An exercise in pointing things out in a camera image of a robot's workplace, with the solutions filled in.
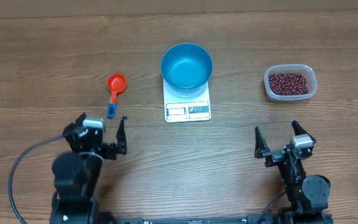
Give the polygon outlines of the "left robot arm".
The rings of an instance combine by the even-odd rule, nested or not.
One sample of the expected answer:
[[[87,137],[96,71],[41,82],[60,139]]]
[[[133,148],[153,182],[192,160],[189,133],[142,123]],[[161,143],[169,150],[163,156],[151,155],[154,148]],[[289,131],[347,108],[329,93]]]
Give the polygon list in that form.
[[[94,197],[101,168],[106,160],[127,153],[123,116],[116,143],[104,142],[106,120],[81,114],[63,130],[71,151],[60,154],[52,164],[56,192],[52,198],[50,223],[116,223],[111,212],[99,210]]]

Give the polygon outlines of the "red measuring scoop blue handle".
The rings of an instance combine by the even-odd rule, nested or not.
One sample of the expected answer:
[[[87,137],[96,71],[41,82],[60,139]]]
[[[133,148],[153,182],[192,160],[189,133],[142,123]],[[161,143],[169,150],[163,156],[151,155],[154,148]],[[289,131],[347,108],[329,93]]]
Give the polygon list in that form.
[[[107,118],[113,119],[116,112],[116,103],[117,103],[117,96],[124,92],[127,88],[127,81],[123,74],[121,73],[114,73],[110,75],[107,80],[107,87],[111,92],[111,97],[109,100]]]

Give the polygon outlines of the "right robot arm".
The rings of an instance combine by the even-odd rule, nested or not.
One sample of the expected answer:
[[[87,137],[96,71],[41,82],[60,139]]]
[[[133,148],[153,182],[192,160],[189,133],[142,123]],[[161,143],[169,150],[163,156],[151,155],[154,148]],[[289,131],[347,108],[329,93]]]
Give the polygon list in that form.
[[[255,128],[256,159],[265,159],[266,167],[278,167],[284,192],[273,199],[258,216],[258,223],[332,223],[325,215],[329,207],[331,183],[323,175],[308,176],[302,160],[313,155],[316,139],[297,121],[291,126],[295,135],[283,149],[272,151],[260,128]]]

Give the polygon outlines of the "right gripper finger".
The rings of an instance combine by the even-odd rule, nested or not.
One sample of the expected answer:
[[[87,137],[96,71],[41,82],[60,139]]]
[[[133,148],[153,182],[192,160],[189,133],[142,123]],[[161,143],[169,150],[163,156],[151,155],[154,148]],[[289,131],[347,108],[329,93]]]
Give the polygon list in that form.
[[[265,157],[265,154],[270,152],[270,148],[268,147],[265,138],[260,132],[260,128],[257,126],[255,128],[255,152],[254,157],[256,159],[261,159]]]
[[[300,135],[303,135],[303,134],[307,134],[307,135],[311,138],[311,140],[312,140],[314,143],[316,143],[316,139],[315,139],[311,134],[309,134],[307,131],[305,131],[305,130],[301,127],[301,125],[298,123],[297,120],[292,121],[292,122],[291,122],[291,126],[292,126],[292,128],[293,128],[293,130],[294,130],[295,136],[300,136]]]

